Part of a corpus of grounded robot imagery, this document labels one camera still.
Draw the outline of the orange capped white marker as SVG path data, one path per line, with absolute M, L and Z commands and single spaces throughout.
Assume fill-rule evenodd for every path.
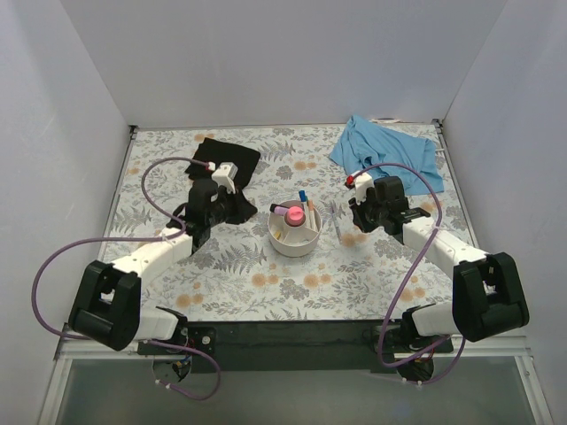
M 315 218 L 315 207 L 311 199 L 307 200 L 307 208 L 309 211 L 310 226 L 314 232 L 318 232 L 318 226 Z

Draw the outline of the blue capped white marker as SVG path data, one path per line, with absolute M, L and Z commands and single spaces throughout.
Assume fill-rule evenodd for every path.
M 304 190 L 299 191 L 299 200 L 306 218 L 306 223 L 309 222 L 309 212 L 308 212 L 308 205 L 307 205 L 307 195 Z

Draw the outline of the pink capped small bottle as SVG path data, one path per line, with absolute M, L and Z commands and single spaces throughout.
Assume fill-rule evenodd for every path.
M 305 220 L 306 220 L 306 215 L 304 209 L 296 205 L 290 206 L 284 215 L 285 223 L 292 228 L 303 226 Z

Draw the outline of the purple highlighter pink cap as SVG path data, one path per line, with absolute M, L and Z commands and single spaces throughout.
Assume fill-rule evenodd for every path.
M 286 213 L 289 211 L 289 208 L 284 205 L 272 204 L 269 207 L 269 210 L 278 216 L 285 216 Z

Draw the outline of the white round divided organizer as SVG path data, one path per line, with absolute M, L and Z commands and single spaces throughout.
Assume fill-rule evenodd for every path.
M 282 204 L 286 207 L 290 206 L 301 206 L 300 200 L 285 201 Z M 310 226 L 310 220 L 308 223 L 304 223 L 303 226 L 292 228 L 288 226 L 284 221 L 284 216 L 278 216 L 269 211 L 268 219 L 268 232 L 269 239 L 273 247 L 281 254 L 290 258 L 302 257 L 313 251 L 318 243 L 320 234 L 322 233 L 322 219 L 315 208 L 315 218 L 318 226 L 318 232 L 314 232 Z M 274 233 L 277 230 L 283 232 L 283 237 L 280 240 L 276 240 Z M 311 243 L 308 245 L 300 245 L 304 238 L 310 239 Z

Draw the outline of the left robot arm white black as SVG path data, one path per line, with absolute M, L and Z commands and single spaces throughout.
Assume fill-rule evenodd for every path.
M 196 252 L 213 227 L 236 223 L 241 195 L 210 179 L 194 181 L 187 202 L 174 210 L 156 241 L 85 268 L 68 318 L 70 329 L 115 351 L 134 341 L 158 340 L 166 352 L 182 352 L 189 342 L 186 317 L 166 307 L 142 307 L 143 289 Z

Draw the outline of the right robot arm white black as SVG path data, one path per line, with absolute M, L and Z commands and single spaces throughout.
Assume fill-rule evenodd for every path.
M 395 328 L 385 321 L 377 349 L 390 338 L 420 352 L 438 336 L 459 335 L 478 342 L 528 324 L 528 305 L 510 255 L 487 253 L 441 229 L 429 212 L 410 207 L 398 177 L 374 180 L 364 173 L 348 177 L 346 186 L 354 191 L 349 207 L 359 230 L 370 233 L 382 228 L 452 281 L 450 301 L 412 307 Z

